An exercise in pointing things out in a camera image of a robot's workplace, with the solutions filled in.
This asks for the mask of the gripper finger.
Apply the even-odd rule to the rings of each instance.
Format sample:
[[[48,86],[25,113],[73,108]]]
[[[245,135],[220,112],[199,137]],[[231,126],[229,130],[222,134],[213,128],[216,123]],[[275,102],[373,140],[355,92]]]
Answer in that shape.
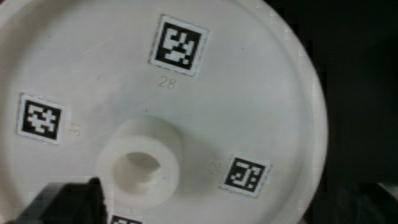
[[[106,224],[97,178],[85,183],[49,183],[23,211],[23,224]]]

